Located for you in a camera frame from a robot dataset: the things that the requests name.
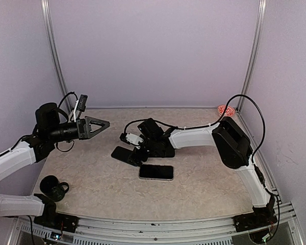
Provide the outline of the black phone with purple edge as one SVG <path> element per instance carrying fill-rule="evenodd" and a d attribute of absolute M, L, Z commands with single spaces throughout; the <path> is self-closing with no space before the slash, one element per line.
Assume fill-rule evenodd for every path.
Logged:
<path fill-rule="evenodd" d="M 131 154 L 132 154 L 131 150 L 123 148 L 121 146 L 117 146 L 112 152 L 111 157 L 116 160 L 128 163 Z"/>

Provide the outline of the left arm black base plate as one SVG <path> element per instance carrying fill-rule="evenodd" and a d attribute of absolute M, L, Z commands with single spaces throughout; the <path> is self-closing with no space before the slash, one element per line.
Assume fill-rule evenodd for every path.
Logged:
<path fill-rule="evenodd" d="M 78 222 L 79 218 L 77 216 L 61 213 L 57 213 L 53 217 L 34 217 L 35 224 L 70 233 L 75 233 Z"/>

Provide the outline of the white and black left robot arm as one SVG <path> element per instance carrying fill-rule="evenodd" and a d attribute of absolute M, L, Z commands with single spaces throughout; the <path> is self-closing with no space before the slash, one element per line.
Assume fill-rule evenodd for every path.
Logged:
<path fill-rule="evenodd" d="M 108 121 L 88 116 L 61 123 L 61 115 L 69 118 L 56 103 L 46 103 L 36 110 L 36 125 L 32 134 L 21 137 L 11 148 L 0 153 L 0 181 L 42 161 L 59 142 L 91 139 L 110 126 Z M 56 203 L 43 194 L 0 194 L 0 217 L 14 216 L 33 216 L 50 227 L 56 227 L 61 222 Z"/>

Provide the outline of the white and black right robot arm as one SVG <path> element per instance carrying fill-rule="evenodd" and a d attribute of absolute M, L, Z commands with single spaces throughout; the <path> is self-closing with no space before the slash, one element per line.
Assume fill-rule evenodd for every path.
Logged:
<path fill-rule="evenodd" d="M 148 158 L 172 158 L 175 150 L 194 146 L 214 146 L 222 163 L 233 169 L 244 183 L 252 200 L 251 223 L 260 227 L 274 216 L 275 198 L 266 188 L 263 173 L 254 162 L 250 140 L 230 117 L 207 126 L 169 127 L 163 131 L 152 119 L 139 120 L 140 135 L 123 132 L 120 140 L 133 145 L 128 163 L 139 166 Z"/>

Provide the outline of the black smartphone with teal edge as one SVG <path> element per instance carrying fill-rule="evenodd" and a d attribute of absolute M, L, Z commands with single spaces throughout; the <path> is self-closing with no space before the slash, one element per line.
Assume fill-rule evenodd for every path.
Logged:
<path fill-rule="evenodd" d="M 173 158 L 175 149 L 171 145 L 157 144 L 150 148 L 148 156 L 153 158 Z"/>

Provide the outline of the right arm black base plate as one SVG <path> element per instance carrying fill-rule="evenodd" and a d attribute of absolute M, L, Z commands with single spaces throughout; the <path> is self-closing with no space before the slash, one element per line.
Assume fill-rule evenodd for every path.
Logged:
<path fill-rule="evenodd" d="M 243 232 L 252 229 L 268 226 L 277 223 L 277 217 L 274 213 L 270 215 L 256 214 L 254 212 L 236 215 L 233 217 L 236 232 Z"/>

